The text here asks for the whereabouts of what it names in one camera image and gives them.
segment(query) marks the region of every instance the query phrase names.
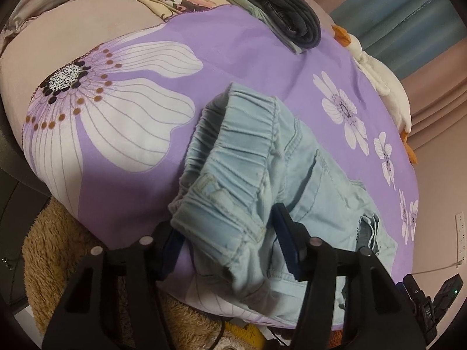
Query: white cord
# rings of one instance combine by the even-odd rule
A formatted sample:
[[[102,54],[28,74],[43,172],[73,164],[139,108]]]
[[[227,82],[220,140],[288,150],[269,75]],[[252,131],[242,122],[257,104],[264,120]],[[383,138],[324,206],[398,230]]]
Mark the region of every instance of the white cord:
[[[440,271],[440,270],[445,270],[446,268],[450,268],[450,267],[454,267],[454,266],[460,266],[461,264],[463,263],[462,260],[452,264],[452,265],[449,265],[449,266],[446,266],[446,267],[442,267],[442,268],[435,268],[434,270],[428,270],[428,271],[422,271],[422,272],[415,272],[413,273],[412,275],[419,275],[421,273],[427,273],[427,272],[433,272],[433,271]]]

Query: blue curtain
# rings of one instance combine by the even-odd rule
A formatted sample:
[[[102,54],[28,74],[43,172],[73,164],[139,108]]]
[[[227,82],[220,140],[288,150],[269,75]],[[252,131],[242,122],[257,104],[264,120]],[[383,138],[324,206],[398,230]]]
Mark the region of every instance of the blue curtain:
[[[449,0],[346,0],[331,17],[399,79],[467,36]]]

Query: light blue jeans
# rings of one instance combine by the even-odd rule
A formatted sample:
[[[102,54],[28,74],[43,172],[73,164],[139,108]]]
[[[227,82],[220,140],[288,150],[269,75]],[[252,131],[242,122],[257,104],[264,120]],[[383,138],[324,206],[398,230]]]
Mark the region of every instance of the light blue jeans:
[[[200,277],[223,299],[294,325],[306,283],[287,271],[273,204],[333,247],[370,247],[391,272],[397,243],[358,181],[277,98],[232,84],[203,110],[185,160],[172,226],[192,243]],[[338,278],[334,324],[344,318]]]

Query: green garment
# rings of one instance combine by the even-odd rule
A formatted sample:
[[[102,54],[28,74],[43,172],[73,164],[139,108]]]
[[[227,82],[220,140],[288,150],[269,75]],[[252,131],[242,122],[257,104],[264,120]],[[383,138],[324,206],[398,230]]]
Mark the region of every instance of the green garment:
[[[300,54],[303,52],[303,49],[298,47],[295,43],[293,43],[290,39],[288,39],[282,31],[277,27],[277,25],[271,21],[268,15],[263,12],[259,7],[253,5],[248,0],[229,0],[230,3],[233,5],[237,5],[243,9],[245,9],[248,13],[250,13],[253,17],[259,19],[260,21],[264,22],[269,29],[276,35],[280,41],[286,45],[292,52],[295,54]]]

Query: purple floral fabric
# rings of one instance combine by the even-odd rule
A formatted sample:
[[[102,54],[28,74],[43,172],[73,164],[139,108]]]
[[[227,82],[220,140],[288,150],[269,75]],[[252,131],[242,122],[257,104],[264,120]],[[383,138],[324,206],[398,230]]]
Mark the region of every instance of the purple floral fabric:
[[[410,273],[414,170],[381,99],[326,32],[295,55],[227,5],[104,43],[36,90],[23,127],[26,158],[93,234],[110,248],[128,246],[167,219],[200,112],[232,81],[281,99],[347,177],[363,182],[398,242],[393,279]],[[199,283],[185,244],[164,289],[205,311],[276,324]]]

